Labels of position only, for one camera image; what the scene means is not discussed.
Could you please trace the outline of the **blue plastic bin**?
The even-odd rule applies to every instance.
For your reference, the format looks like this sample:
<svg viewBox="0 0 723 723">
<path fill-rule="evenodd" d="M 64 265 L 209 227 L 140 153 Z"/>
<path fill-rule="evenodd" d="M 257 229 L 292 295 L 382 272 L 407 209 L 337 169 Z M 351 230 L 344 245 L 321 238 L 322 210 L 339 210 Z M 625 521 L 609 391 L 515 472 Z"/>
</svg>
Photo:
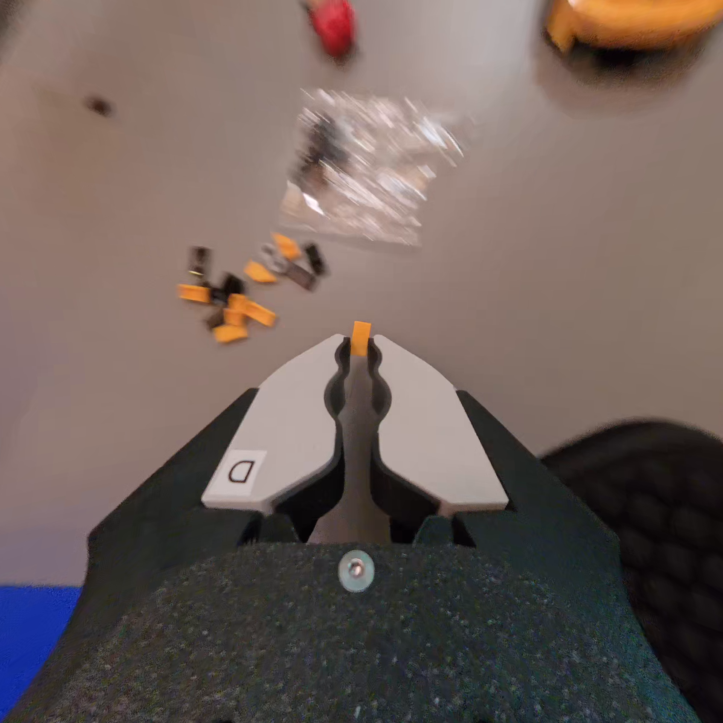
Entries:
<svg viewBox="0 0 723 723">
<path fill-rule="evenodd" d="M 1 587 L 1 719 L 48 659 L 81 591 L 78 586 Z"/>
</svg>

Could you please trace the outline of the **yellow lego car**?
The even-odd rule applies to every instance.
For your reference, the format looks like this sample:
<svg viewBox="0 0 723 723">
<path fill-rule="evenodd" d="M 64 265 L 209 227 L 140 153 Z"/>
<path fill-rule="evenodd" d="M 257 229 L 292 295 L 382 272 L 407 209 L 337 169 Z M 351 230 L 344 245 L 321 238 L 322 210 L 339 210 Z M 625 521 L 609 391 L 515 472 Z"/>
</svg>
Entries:
<svg viewBox="0 0 723 723">
<path fill-rule="evenodd" d="M 577 42 L 598 49 L 661 50 L 696 40 L 721 19 L 721 1 L 553 1 L 545 31 L 561 53 Z"/>
</svg>

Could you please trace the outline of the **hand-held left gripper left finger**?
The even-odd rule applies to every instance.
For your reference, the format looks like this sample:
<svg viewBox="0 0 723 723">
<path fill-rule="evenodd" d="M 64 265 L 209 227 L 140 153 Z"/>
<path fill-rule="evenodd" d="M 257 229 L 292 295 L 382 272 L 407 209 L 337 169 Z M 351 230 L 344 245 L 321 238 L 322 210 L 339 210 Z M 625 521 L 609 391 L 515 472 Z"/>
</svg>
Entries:
<svg viewBox="0 0 723 723">
<path fill-rule="evenodd" d="M 343 486 L 346 337 L 334 334 L 286 362 L 257 389 L 203 494 L 209 509 L 263 514 L 306 491 Z"/>
</svg>

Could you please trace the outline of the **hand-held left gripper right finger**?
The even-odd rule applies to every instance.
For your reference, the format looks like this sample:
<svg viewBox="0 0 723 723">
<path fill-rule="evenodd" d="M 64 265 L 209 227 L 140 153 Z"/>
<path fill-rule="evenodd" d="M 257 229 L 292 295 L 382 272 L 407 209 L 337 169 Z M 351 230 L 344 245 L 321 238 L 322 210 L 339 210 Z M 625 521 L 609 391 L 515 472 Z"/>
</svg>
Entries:
<svg viewBox="0 0 723 723">
<path fill-rule="evenodd" d="M 454 385 L 387 337 L 369 342 L 380 416 L 372 496 L 390 517 L 503 511 L 510 502 Z"/>
</svg>

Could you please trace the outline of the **clear plastic parts bag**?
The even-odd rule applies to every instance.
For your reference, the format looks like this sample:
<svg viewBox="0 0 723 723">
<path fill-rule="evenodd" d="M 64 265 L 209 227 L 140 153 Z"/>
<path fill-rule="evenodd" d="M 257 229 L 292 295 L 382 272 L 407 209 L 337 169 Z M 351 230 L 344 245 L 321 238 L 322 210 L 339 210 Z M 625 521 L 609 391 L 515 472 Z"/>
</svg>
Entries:
<svg viewBox="0 0 723 723">
<path fill-rule="evenodd" d="M 429 187 L 465 158 L 477 135 L 473 118 L 409 98 L 322 88 L 302 98 L 279 225 L 417 247 Z"/>
</svg>

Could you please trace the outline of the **pile of yellow black lego pieces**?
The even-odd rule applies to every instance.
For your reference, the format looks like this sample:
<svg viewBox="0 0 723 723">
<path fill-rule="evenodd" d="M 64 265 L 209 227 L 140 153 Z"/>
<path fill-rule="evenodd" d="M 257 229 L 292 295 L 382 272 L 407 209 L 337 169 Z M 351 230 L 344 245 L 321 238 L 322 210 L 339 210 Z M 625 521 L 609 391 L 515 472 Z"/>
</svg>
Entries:
<svg viewBox="0 0 723 723">
<path fill-rule="evenodd" d="M 281 233 L 272 233 L 257 255 L 251 258 L 240 275 L 224 273 L 220 281 L 210 278 L 212 251 L 195 246 L 189 250 L 189 281 L 178 284 L 177 297 L 186 304 L 209 309 L 204 324 L 220 344 L 248 338 L 248 324 L 272 328 L 276 312 L 255 301 L 250 292 L 257 286 L 275 285 L 283 280 L 305 291 L 313 291 L 329 273 L 328 261 L 317 241 L 298 242 Z"/>
</svg>

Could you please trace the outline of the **red lego minifigure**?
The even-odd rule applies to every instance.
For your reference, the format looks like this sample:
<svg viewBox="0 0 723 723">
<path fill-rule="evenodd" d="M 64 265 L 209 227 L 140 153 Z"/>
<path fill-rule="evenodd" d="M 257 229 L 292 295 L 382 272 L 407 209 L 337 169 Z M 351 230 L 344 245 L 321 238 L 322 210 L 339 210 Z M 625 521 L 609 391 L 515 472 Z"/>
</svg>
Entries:
<svg viewBox="0 0 723 723">
<path fill-rule="evenodd" d="M 342 59 L 357 41 L 354 7 L 348 1 L 304 2 L 312 29 L 322 49 L 333 59 Z"/>
</svg>

